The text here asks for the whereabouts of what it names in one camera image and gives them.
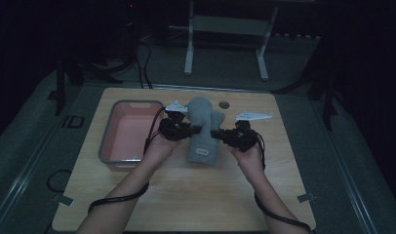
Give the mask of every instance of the hand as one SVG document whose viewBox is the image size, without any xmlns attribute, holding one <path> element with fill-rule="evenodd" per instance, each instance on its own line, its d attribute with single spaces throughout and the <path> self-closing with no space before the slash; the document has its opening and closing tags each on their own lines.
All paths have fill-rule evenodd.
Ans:
<svg viewBox="0 0 396 234">
<path fill-rule="evenodd" d="M 237 159 L 238 166 L 250 184 L 254 185 L 256 182 L 265 179 L 261 161 L 262 152 L 258 144 L 254 145 L 246 152 L 241 152 L 236 148 L 232 148 L 231 154 Z"/>
<path fill-rule="evenodd" d="M 183 142 L 185 142 L 185 139 L 178 141 L 167 140 L 161 134 L 158 134 L 149 143 L 141 162 L 156 171 L 173 154 L 174 149 Z"/>
</svg>

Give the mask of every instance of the gray object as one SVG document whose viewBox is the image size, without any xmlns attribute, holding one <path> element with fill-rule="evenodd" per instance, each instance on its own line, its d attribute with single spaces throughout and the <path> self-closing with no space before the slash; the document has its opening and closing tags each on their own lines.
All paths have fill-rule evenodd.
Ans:
<svg viewBox="0 0 396 234">
<path fill-rule="evenodd" d="M 213 166 L 217 161 L 219 140 L 211 137 L 211 130 L 218 130 L 225 115 L 213 110 L 211 102 L 205 97 L 195 97 L 187 105 L 186 117 L 192 126 L 201 126 L 200 134 L 190 140 L 188 162 Z"/>
</svg>

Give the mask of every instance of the rectangular tray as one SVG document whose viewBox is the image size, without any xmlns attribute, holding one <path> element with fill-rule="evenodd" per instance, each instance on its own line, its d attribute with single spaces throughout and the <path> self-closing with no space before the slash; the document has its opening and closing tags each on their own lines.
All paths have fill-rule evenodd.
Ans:
<svg viewBox="0 0 396 234">
<path fill-rule="evenodd" d="M 158 100 L 119 100 L 113 105 L 99 149 L 100 160 L 111 171 L 127 171 L 140 162 L 153 119 L 163 106 Z"/>
</svg>

